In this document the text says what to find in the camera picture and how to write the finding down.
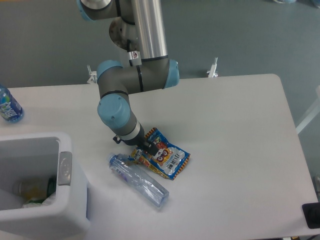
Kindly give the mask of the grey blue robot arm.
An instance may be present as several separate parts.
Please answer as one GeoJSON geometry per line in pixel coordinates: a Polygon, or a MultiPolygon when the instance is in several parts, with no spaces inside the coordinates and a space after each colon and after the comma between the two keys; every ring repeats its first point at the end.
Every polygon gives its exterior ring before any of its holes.
{"type": "Polygon", "coordinates": [[[138,51],[141,63],[122,66],[106,60],[96,70],[100,101],[97,113],[114,133],[116,143],[142,148],[152,156],[158,147],[145,137],[145,131],[130,105],[130,94],[174,87],[179,68],[169,59],[162,6],[159,0],[79,0],[85,20],[120,20],[117,32],[126,40],[123,49],[138,51]]]}

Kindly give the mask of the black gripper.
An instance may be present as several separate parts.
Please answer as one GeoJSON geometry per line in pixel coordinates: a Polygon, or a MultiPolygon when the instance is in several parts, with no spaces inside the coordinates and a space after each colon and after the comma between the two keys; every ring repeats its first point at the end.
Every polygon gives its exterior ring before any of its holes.
{"type": "Polygon", "coordinates": [[[137,145],[138,147],[143,148],[143,150],[151,156],[156,156],[159,151],[158,147],[153,142],[147,141],[145,137],[145,130],[140,123],[130,134],[125,136],[116,135],[112,138],[112,140],[116,144],[123,142],[128,146],[137,145]]]}

